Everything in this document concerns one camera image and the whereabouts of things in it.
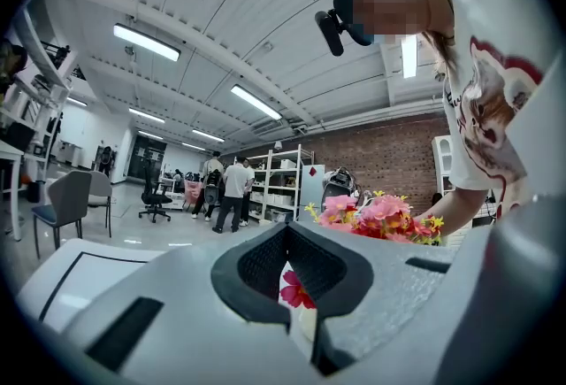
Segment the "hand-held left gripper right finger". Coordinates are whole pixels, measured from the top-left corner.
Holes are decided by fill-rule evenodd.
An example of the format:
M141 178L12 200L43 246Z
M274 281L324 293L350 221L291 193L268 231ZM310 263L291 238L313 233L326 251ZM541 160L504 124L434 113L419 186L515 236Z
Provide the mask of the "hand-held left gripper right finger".
M455 258L442 246L333 233L292 222L287 258L314 302L310 363L336 373L390 341L440 285Z

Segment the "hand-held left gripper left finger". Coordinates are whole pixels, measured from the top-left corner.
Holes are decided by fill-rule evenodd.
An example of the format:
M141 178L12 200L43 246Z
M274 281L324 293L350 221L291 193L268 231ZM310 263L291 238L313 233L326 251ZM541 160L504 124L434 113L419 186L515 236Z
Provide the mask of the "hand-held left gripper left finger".
M154 258L95 298L63 336L112 378L134 384L316 384L319 373L281 324L248 322L218 297L211 269L260 227L179 247ZM136 301L159 310L129 342L106 337Z

